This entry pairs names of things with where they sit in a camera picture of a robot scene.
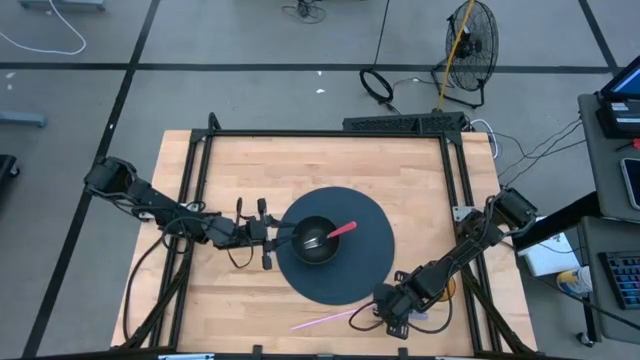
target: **pink stick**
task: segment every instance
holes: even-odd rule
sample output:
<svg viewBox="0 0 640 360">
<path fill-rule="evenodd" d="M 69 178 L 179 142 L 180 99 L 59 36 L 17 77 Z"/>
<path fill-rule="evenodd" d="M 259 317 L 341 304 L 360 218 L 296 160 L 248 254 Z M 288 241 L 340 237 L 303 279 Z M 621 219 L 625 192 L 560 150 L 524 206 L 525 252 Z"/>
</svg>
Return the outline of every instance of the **pink stick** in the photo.
<svg viewBox="0 0 640 360">
<path fill-rule="evenodd" d="M 319 324 L 319 323 L 321 323 L 321 322 L 325 322 L 325 321 L 328 321 L 328 320 L 331 320 L 331 319 L 335 319 L 335 318 L 338 318 L 338 317 L 341 317 L 341 316 L 350 315 L 350 314 L 353 314 L 354 312 L 356 312 L 357 310 L 358 310 L 358 309 L 353 309 L 353 310 L 345 311 L 345 312 L 340 313 L 340 314 L 335 314 L 335 315 L 327 316 L 327 317 L 324 317 L 324 318 L 322 318 L 322 319 L 313 320 L 313 321 L 310 321 L 310 322 L 308 322 L 308 323 L 305 323 L 305 324 L 302 324 L 302 325 L 298 325 L 298 326 L 292 327 L 292 328 L 291 328 L 291 330 L 293 331 L 293 330 L 302 329 L 302 328 L 305 328 L 305 327 L 307 327 L 307 326 L 311 326 L 311 325 Z"/>
</svg>

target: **white cable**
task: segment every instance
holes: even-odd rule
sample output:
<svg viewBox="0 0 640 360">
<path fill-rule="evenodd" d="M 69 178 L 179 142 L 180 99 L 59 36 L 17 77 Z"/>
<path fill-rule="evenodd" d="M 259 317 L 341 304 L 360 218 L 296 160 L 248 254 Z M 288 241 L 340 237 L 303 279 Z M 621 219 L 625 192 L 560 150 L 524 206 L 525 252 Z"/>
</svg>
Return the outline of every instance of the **white cable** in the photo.
<svg viewBox="0 0 640 360">
<path fill-rule="evenodd" d="M 76 31 L 76 29 L 74 29 L 73 26 L 71 26 L 71 24 L 69 24 L 67 22 L 67 20 L 65 20 L 62 17 L 62 15 L 60 15 L 60 13 L 58 12 L 58 9 L 56 9 L 56 6 L 53 5 L 53 0 L 49 0 L 49 4 L 51 4 L 51 8 L 53 8 L 53 11 L 56 13 L 56 15 L 58 15 L 60 20 L 62 20 L 62 22 L 65 23 L 69 27 L 69 29 L 71 29 L 71 31 L 73 31 L 76 35 L 78 35 L 80 40 L 82 40 L 82 47 L 79 50 L 76 50 L 76 51 L 73 51 L 73 52 L 67 52 L 67 51 L 58 51 L 58 50 L 35 49 L 35 48 L 30 48 L 28 46 L 24 46 L 24 45 L 18 44 L 17 42 L 9 39 L 9 37 L 7 37 L 7 35 L 3 34 L 2 31 L 0 31 L 0 36 L 5 38 L 8 42 L 12 43 L 13 45 L 15 45 L 15 46 L 17 46 L 17 47 L 19 47 L 21 49 L 24 49 L 24 50 L 29 50 L 29 51 L 39 52 L 39 53 L 45 53 L 45 54 L 59 54 L 59 55 L 77 55 L 77 54 L 80 54 L 81 52 L 84 51 L 84 48 L 87 47 L 87 42 L 84 40 L 82 35 L 80 35 L 80 33 L 78 31 Z"/>
<path fill-rule="evenodd" d="M 500 149 L 498 148 L 498 141 L 496 140 L 496 135 L 493 133 L 493 129 L 491 128 L 491 125 L 489 125 L 488 122 L 484 121 L 483 119 L 475 119 L 471 122 L 471 125 L 473 125 L 474 123 L 477 122 L 481 122 L 484 124 L 484 126 L 487 127 L 487 129 L 489 129 L 489 133 L 491 134 L 491 137 L 493 138 L 493 148 L 494 148 L 494 154 L 493 154 L 493 158 L 497 159 L 498 155 L 500 155 Z"/>
</svg>

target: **keyboard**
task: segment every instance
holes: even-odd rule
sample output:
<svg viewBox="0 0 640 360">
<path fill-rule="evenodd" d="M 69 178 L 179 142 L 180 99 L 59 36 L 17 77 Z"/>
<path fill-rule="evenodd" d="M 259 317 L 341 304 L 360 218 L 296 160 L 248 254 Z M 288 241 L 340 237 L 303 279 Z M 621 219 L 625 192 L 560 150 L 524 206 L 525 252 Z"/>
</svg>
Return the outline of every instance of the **keyboard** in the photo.
<svg viewBox="0 0 640 360">
<path fill-rule="evenodd" d="M 598 257 L 618 306 L 624 310 L 640 309 L 640 251 L 603 252 Z"/>
<path fill-rule="evenodd" d="M 345 118 L 343 130 L 348 131 L 389 131 L 417 133 L 422 125 L 422 132 L 460 131 L 465 123 L 461 111 L 431 114 L 407 114 L 391 116 L 368 116 Z"/>
</svg>

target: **floor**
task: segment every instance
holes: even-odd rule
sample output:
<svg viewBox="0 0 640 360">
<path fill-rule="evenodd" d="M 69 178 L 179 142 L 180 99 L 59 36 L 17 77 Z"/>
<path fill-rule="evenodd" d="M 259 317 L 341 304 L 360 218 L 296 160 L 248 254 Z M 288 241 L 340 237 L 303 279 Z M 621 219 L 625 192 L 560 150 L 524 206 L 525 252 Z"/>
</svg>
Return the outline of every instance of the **floor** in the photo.
<svg viewBox="0 0 640 360">
<path fill-rule="evenodd" d="M 163 132 L 203 127 L 210 111 L 227 129 L 340 129 L 345 117 L 388 114 L 358 79 L 362 64 L 375 56 L 385 1 L 323 1 L 328 16 L 316 25 L 283 14 L 280 6 L 288 2 L 107 0 L 106 12 L 65 8 L 88 43 L 76 56 L 27 52 L 0 39 L 0 109 L 49 119 L 43 129 L 0 125 L 0 153 L 16 155 L 22 168 L 0 211 L 0 358 L 23 355 L 63 245 L 76 239 L 39 347 L 31 344 L 24 354 L 109 346 L 138 224 L 93 201 L 79 234 L 69 233 L 78 208 L 76 220 L 83 218 L 82 178 L 96 152 L 125 158 L 150 179 Z M 577 96 L 601 88 L 640 53 L 632 36 L 640 12 L 635 0 L 486 4 L 500 30 L 487 104 L 472 111 L 447 102 L 445 110 L 485 119 L 525 149 L 575 120 Z M 444 58 L 445 19 L 458 5 L 391 1 L 379 57 L 380 64 L 399 65 L 383 73 L 389 81 L 428 76 L 413 71 Z M 0 31 L 34 47 L 77 48 L 79 41 L 45 10 L 2 1 Z M 142 70 L 134 71 L 130 64 L 138 63 Z M 166 63 L 174 66 L 157 65 Z M 405 82 L 396 90 L 394 105 L 402 113 L 435 107 L 433 86 Z M 561 144 L 583 137 L 578 128 Z M 508 139 L 498 141 L 500 172 L 519 153 Z M 502 182 L 527 165 L 509 170 Z M 542 213 L 588 193 L 594 185 L 584 144 L 539 161 L 513 185 Z M 582 307 L 526 277 L 523 282 L 541 351 L 640 359 L 636 345 L 604 340 L 583 347 L 573 338 L 585 327 Z"/>
</svg>

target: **desk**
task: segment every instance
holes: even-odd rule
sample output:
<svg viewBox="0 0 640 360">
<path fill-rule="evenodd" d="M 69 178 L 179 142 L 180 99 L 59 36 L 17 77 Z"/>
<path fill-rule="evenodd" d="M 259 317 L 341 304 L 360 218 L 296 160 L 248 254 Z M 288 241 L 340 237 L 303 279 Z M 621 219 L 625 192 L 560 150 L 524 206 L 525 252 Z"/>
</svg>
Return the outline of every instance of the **desk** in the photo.
<svg viewBox="0 0 640 360">
<path fill-rule="evenodd" d="M 632 147 L 616 152 L 617 148 L 628 144 L 630 140 L 604 137 L 596 116 L 596 110 L 600 108 L 596 95 L 580 95 L 578 105 L 596 190 L 538 221 L 517 239 L 515 245 L 518 250 L 576 226 L 585 216 L 640 222 L 640 211 L 629 202 L 620 168 L 620 160 L 626 157 L 640 158 L 640 152 Z"/>
<path fill-rule="evenodd" d="M 167 131 L 160 148 L 152 184 L 173 198 L 178 198 L 190 136 L 190 131 Z M 465 133 L 463 139 L 474 201 L 484 204 L 487 196 L 499 191 L 488 138 L 486 134 Z M 451 161 L 457 164 L 455 156 Z M 452 167 L 459 183 L 457 166 Z M 232 217 L 239 196 L 246 215 L 251 215 L 253 204 L 264 197 L 269 212 L 281 218 L 295 199 L 313 189 L 344 186 L 361 191 L 380 204 L 393 227 L 396 251 L 387 277 L 391 282 L 396 270 L 411 271 L 440 258 L 455 244 L 443 169 L 440 145 L 434 139 L 215 137 L 203 199 L 208 211 Z M 191 184 L 196 176 L 193 174 Z M 158 235 L 155 224 L 141 226 L 132 264 Z M 317 304 L 288 285 L 275 257 L 271 271 L 262 270 L 259 256 L 238 270 L 225 252 L 210 245 L 197 245 L 194 251 L 178 351 L 250 353 L 253 345 L 261 344 L 265 353 L 279 354 L 395 355 L 399 347 L 407 347 L 411 355 L 473 354 L 459 276 L 452 301 L 453 320 L 438 335 L 412 332 L 402 341 L 387 336 L 382 327 L 367 333 L 352 330 L 346 318 L 290 331 L 295 325 L 354 309 L 369 299 L 337 307 Z M 248 259 L 248 253 L 248 249 L 233 251 L 239 263 Z M 165 257 L 166 251 L 159 247 L 135 278 L 130 329 L 135 329 L 157 300 Z M 523 342 L 535 349 L 512 250 L 496 246 L 485 252 L 485 258 L 496 307 Z M 423 326 L 439 327 L 446 319 L 447 306 L 446 302 L 434 306 Z M 485 317 L 477 302 L 476 307 L 483 348 L 489 349 Z M 165 323 L 173 313 L 174 308 L 169 308 Z M 371 320 L 372 315 L 363 315 L 364 323 Z M 121 324 L 122 310 L 114 345 L 123 342 Z M 163 329 L 160 344 L 167 343 L 167 330 Z"/>
<path fill-rule="evenodd" d="M 586 259 L 591 272 L 595 304 L 614 315 L 636 324 L 640 323 L 640 311 L 622 310 L 618 307 L 604 267 L 598 259 L 598 253 L 601 252 L 640 251 L 640 242 L 638 241 L 640 225 L 585 217 L 578 226 L 578 234 L 580 235 L 580 245 L 584 246 L 587 253 Z M 607 338 L 640 344 L 637 330 L 600 313 L 595 315 L 598 317 L 599 328 Z"/>
</svg>

